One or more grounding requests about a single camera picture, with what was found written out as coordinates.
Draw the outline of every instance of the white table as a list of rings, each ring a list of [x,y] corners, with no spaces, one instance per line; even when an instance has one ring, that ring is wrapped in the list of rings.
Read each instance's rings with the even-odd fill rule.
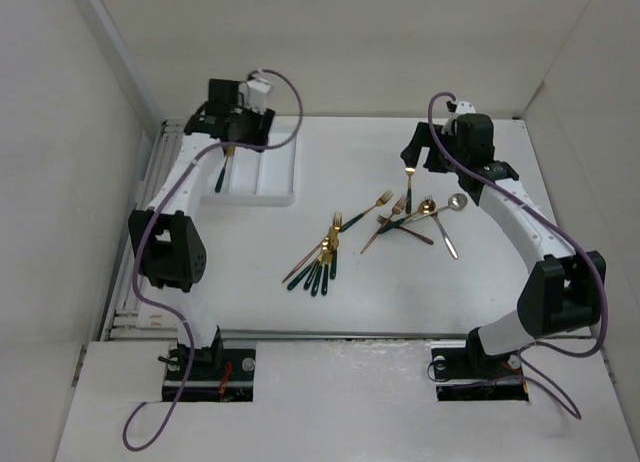
[[[291,119],[279,119],[285,126]],[[418,119],[308,118],[300,134],[297,196],[290,207],[220,205],[198,213],[196,225],[208,253],[207,271],[193,297],[223,329],[332,333],[466,334],[510,312],[527,280],[518,253],[491,218],[472,202],[441,220],[459,260],[446,250],[431,220],[412,228],[435,240],[433,247],[393,231],[360,249],[376,230],[374,211],[340,237],[338,277],[326,297],[312,299],[280,281],[325,234],[334,211],[345,221],[385,190],[405,192],[400,159]],[[524,122],[495,121],[496,158],[509,161],[525,188],[553,219]],[[420,164],[426,157],[423,151]],[[438,204],[460,192],[453,174],[418,168],[414,206],[433,195]],[[160,291],[147,293],[162,300]],[[138,327],[173,326],[173,319],[143,306]]]
[[[591,341],[559,342],[584,350]],[[131,454],[123,424],[159,400],[165,342],[89,346],[56,462],[637,461],[599,356],[528,359],[574,398],[575,421],[535,386],[530,402],[437,402],[428,343],[259,343],[252,403],[181,403],[160,439]],[[155,432],[167,403],[145,407],[131,442]]]

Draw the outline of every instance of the cable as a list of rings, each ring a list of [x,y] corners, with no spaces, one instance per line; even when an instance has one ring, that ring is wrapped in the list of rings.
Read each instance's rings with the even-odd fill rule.
[[[444,148],[444,145],[443,145],[442,141],[440,140],[440,137],[438,136],[438,132],[437,132],[437,130],[435,128],[435,125],[433,123],[433,106],[435,105],[435,102],[441,97],[449,97],[454,102],[456,100],[455,95],[453,95],[451,92],[439,92],[436,95],[434,95],[431,98],[431,100],[429,101],[429,108],[427,110],[427,120],[429,122],[429,131],[431,132],[431,136],[433,138],[433,141],[437,145],[438,150],[440,150],[440,152],[442,153],[444,158],[447,159],[447,161],[449,161],[449,163],[451,163],[454,167],[456,167],[456,169],[460,170],[461,172],[463,172],[464,174],[468,175],[472,179],[475,179],[475,180],[481,182],[482,184],[487,185],[487,186],[491,187],[492,189],[497,190],[498,192],[500,192],[502,195],[507,197],[513,203],[515,203],[516,205],[522,207],[522,209],[525,212],[527,212],[529,215],[531,215],[539,223],[541,223],[542,225],[544,225],[548,229],[554,231],[556,234],[558,234],[560,237],[562,237],[565,241],[567,241],[575,249],[576,253],[587,264],[587,267],[589,268],[589,272],[591,273],[591,276],[593,277],[594,282],[596,284],[596,288],[598,290],[598,295],[600,297],[600,314],[601,314],[600,331],[598,332],[598,336],[596,338],[595,344],[589,350],[586,350],[585,352],[571,352],[569,350],[562,349],[560,347],[557,347],[557,346],[555,346],[553,344],[549,344],[547,342],[536,342],[534,344],[531,344],[531,345],[528,345],[526,347],[523,347],[518,351],[518,357],[522,361],[522,364],[527,366],[527,367],[529,367],[529,369],[531,369],[533,372],[535,372],[540,377],[542,377],[547,382],[549,382],[549,384],[551,384],[562,395],[562,397],[564,397],[564,399],[569,403],[569,405],[571,407],[569,407],[562,400],[560,400],[560,398],[556,394],[551,392],[551,390],[548,387],[544,386],[541,382],[539,382],[539,381],[537,381],[535,379],[532,379],[530,377],[527,377],[525,375],[511,375],[511,376],[508,376],[508,377],[501,377],[501,378],[493,379],[493,380],[484,380],[484,381],[474,382],[472,384],[464,384],[461,387],[473,388],[473,387],[479,387],[479,386],[486,386],[486,385],[490,385],[490,384],[495,384],[495,383],[500,382],[502,380],[516,380],[517,379],[517,380],[522,380],[522,381],[528,381],[528,382],[531,382],[532,384],[537,385],[538,387],[540,387],[547,395],[549,395],[549,397],[551,397],[558,404],[560,404],[560,406],[562,406],[570,415],[572,415],[573,417],[575,417],[578,420],[581,420],[582,419],[582,414],[580,413],[580,410],[578,409],[576,404],[573,402],[571,397],[569,397],[569,395],[556,382],[554,382],[549,376],[545,375],[542,371],[540,371],[539,369],[534,367],[531,363],[529,363],[526,360],[524,360],[522,358],[522,352],[524,352],[525,350],[530,349],[531,347],[534,347],[534,346],[537,345],[537,346],[540,346],[540,347],[546,347],[548,349],[554,350],[556,352],[559,352],[560,354],[567,355],[569,357],[585,358],[585,357],[590,357],[590,356],[596,354],[602,348],[602,346],[604,345],[604,340],[605,340],[605,338],[607,336],[607,328],[608,328],[608,324],[609,324],[609,311],[608,311],[608,303],[607,303],[607,294],[606,294],[605,289],[604,289],[604,283],[602,282],[602,279],[600,278],[600,273],[598,272],[598,269],[596,268],[596,266],[593,263],[593,261],[587,255],[586,251],[580,246],[580,244],[578,244],[578,242],[576,242],[564,230],[562,230],[561,228],[557,227],[555,224],[553,224],[552,222],[547,220],[543,215],[539,214],[534,209],[529,207],[529,205],[526,202],[522,201],[516,195],[512,194],[508,190],[503,189],[499,185],[495,184],[493,181],[491,181],[489,179],[486,179],[485,177],[482,177],[482,176],[476,174],[475,172],[472,172],[467,167],[465,167],[460,162],[458,162],[449,152],[447,152],[447,150]]]
[[[169,407],[169,410],[167,410],[167,414],[165,415],[164,420],[160,424],[160,427],[158,428],[156,433],[149,439],[149,441],[144,443],[143,445],[134,447],[133,445],[131,445],[129,443],[129,440],[128,440],[128,437],[127,437],[127,432],[129,430],[129,425],[133,421],[133,418],[136,416],[136,414],[140,411],[140,409],[142,409],[145,405],[147,405],[147,402],[143,402],[138,407],[136,407],[135,410],[131,413],[131,415],[127,419],[127,421],[125,422],[124,428],[122,429],[122,443],[127,448],[127,450],[130,450],[131,452],[141,452],[141,451],[145,450],[146,448],[150,447],[158,439],[158,437],[160,437],[160,434],[162,434],[162,432],[164,431],[165,427],[169,423],[169,419],[171,418],[171,414],[175,410],[176,405],[177,405],[178,401],[180,400],[180,397],[182,396],[182,392],[184,392],[187,380],[189,380],[189,375],[191,374],[191,369],[193,367],[193,361],[195,359],[195,353],[196,353],[195,341],[194,341],[194,338],[193,338],[193,332],[191,331],[191,327],[189,326],[189,322],[184,317],[184,315],[182,315],[182,313],[180,313],[180,311],[174,309],[173,307],[170,307],[168,305],[162,304],[160,302],[156,302],[154,300],[151,300],[151,299],[145,297],[142,294],[141,286],[139,285],[140,278],[139,278],[138,274],[140,273],[140,265],[142,263],[142,254],[143,254],[144,249],[145,249],[145,247],[146,247],[146,245],[147,245],[147,243],[149,241],[149,237],[151,236],[151,231],[153,230],[153,227],[155,226],[156,221],[158,220],[158,217],[160,217],[160,214],[162,213],[162,210],[164,209],[164,207],[167,205],[169,200],[171,200],[171,197],[174,196],[174,194],[177,192],[178,188],[182,185],[182,183],[185,181],[185,179],[189,176],[189,174],[191,173],[193,168],[196,166],[198,161],[200,159],[202,159],[206,154],[211,152],[212,150],[220,148],[220,147],[223,148],[223,149],[225,149],[227,147],[241,147],[243,149],[252,149],[252,150],[275,150],[275,149],[279,149],[280,147],[284,147],[289,142],[291,142],[293,139],[295,139],[296,135],[298,135],[298,132],[300,131],[300,126],[302,125],[302,119],[304,118],[304,110],[303,110],[303,107],[302,107],[302,99],[300,98],[300,93],[298,92],[298,89],[296,89],[296,87],[293,85],[293,83],[285,75],[281,74],[280,72],[278,72],[276,70],[272,70],[272,69],[254,70],[253,72],[251,72],[248,75],[248,78],[251,78],[256,74],[275,75],[280,80],[282,80],[284,83],[286,83],[289,86],[289,88],[291,89],[291,91],[293,92],[293,95],[295,96],[296,102],[298,104],[298,121],[297,121],[293,131],[291,132],[291,134],[283,142],[280,142],[279,144],[267,146],[267,147],[263,147],[263,146],[259,146],[259,145],[252,145],[252,144],[245,144],[245,143],[242,143],[242,142],[217,142],[215,144],[211,144],[210,146],[205,147],[204,149],[202,149],[193,158],[193,160],[191,161],[189,166],[185,169],[184,173],[178,178],[178,180],[176,181],[174,186],[171,187],[171,189],[169,189],[169,191],[167,192],[167,195],[158,204],[158,207],[155,208],[155,211],[153,212],[153,215],[151,216],[151,219],[149,219],[149,223],[145,227],[144,232],[142,234],[142,237],[140,238],[140,244],[138,246],[138,251],[136,252],[136,255],[135,255],[135,258],[134,258],[134,263],[133,263],[133,276],[132,276],[132,280],[131,280],[131,285],[133,287],[133,292],[136,295],[136,297],[142,303],[145,303],[145,304],[151,305],[153,307],[157,307],[159,309],[165,310],[165,311],[175,315],[178,318],[179,322],[184,326],[185,332],[187,333],[187,337],[189,338],[189,358],[187,360],[187,367],[185,368],[184,376],[182,377],[182,381],[180,382],[180,386],[178,387],[178,391],[176,392],[175,398],[171,402],[171,406]]]

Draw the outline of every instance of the white wall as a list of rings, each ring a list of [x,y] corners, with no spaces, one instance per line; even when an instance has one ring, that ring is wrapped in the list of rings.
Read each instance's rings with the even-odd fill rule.
[[[160,107],[181,118],[209,77],[256,67],[290,75],[314,115],[421,115],[443,89],[520,115],[588,2],[104,1]],[[274,107],[293,112],[290,94]]]
[[[607,259],[607,354],[640,446],[640,0],[591,0],[525,120],[560,223]]]
[[[87,339],[141,137],[73,0],[0,0],[0,346]]]

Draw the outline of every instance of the black handle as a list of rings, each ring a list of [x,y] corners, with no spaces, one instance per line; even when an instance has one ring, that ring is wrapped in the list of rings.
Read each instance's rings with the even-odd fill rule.
[[[333,258],[331,259],[331,272],[330,272],[330,277],[331,280],[336,278],[336,274],[338,272],[338,251],[334,250],[333,251]]]
[[[300,281],[302,279],[304,279],[304,276],[309,273],[309,271],[311,270],[312,267],[313,267],[313,262],[310,263],[309,265],[307,265],[302,272],[300,272],[298,275],[296,275],[295,279],[293,279],[291,282],[289,282],[289,285],[287,285],[287,290],[295,289],[296,286],[300,283]]]
[[[327,295],[329,291],[329,266],[325,265],[322,270],[322,295]]]
[[[229,158],[226,158],[224,161],[224,165],[222,166],[222,170],[220,171],[220,175],[218,176],[218,181],[216,182],[215,191],[216,194],[222,190],[222,182],[224,182],[224,173],[227,171],[227,162]]]
[[[402,225],[402,223],[407,220],[409,217],[402,217],[401,219],[394,220],[393,222],[389,222],[383,228],[380,229],[380,233],[384,234],[385,232],[389,232],[391,229],[395,229]]]
[[[311,272],[309,272],[309,277],[307,277],[307,280],[304,281],[304,285],[303,285],[304,290],[309,290],[309,287],[311,287],[311,282],[313,282],[313,276],[315,275],[317,270],[318,270],[318,261],[316,260],[313,262],[313,264],[311,264]]]
[[[340,227],[340,232],[346,231],[349,227],[351,227],[353,224],[355,224],[357,221],[359,221],[362,217],[364,217],[364,214],[358,214],[353,219],[351,219],[348,222],[345,222],[344,224],[342,224],[342,226]]]
[[[405,208],[407,214],[411,213],[411,188],[407,189],[407,207]]]
[[[311,297],[315,297],[316,295],[318,295],[318,288],[320,287],[321,276],[322,276],[322,267],[318,265],[318,267],[316,267],[316,275],[313,279],[313,287],[311,287]]]

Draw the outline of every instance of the green handle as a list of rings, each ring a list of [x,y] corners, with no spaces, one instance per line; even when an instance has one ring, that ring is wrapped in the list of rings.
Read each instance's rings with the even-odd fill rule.
[[[307,277],[307,280],[304,281],[304,290],[309,290],[309,287],[311,287],[311,282],[313,282],[313,276],[318,271],[318,266],[319,264],[317,260],[314,261],[313,264],[311,264],[311,272],[309,272],[309,277]]]
[[[300,281],[304,279],[304,276],[307,275],[309,271],[311,271],[312,267],[313,267],[313,263],[307,265],[302,272],[296,275],[296,278],[293,279],[291,282],[289,282],[289,285],[287,285],[287,290],[295,289],[296,286],[300,283]]]
[[[227,160],[224,161],[224,165],[222,166],[222,170],[220,171],[220,175],[218,176],[218,181],[216,182],[216,187],[214,189],[216,191],[216,194],[222,190],[222,182],[224,182],[224,173],[227,171]]]
[[[316,267],[315,278],[313,279],[313,287],[311,287],[311,297],[315,297],[316,295],[318,295],[318,288],[320,287],[321,276],[322,276],[322,267],[318,265],[318,267]]]
[[[322,295],[327,295],[329,291],[329,266],[325,265],[322,270]]]
[[[407,214],[411,213],[411,189],[407,189],[407,207],[405,208]]]
[[[401,219],[394,220],[393,222],[388,223],[382,229],[380,229],[380,233],[384,234],[385,232],[389,232],[391,229],[395,229],[396,227],[400,227],[402,223],[407,220],[409,217],[402,217]]]
[[[336,273],[338,272],[338,251],[335,250],[333,252],[333,258],[331,259],[331,272],[329,276],[331,280],[336,278]]]
[[[364,214],[358,214],[353,219],[342,224],[342,227],[340,227],[340,232],[345,232],[349,227],[351,227],[353,224],[359,221],[362,217],[364,217]]]

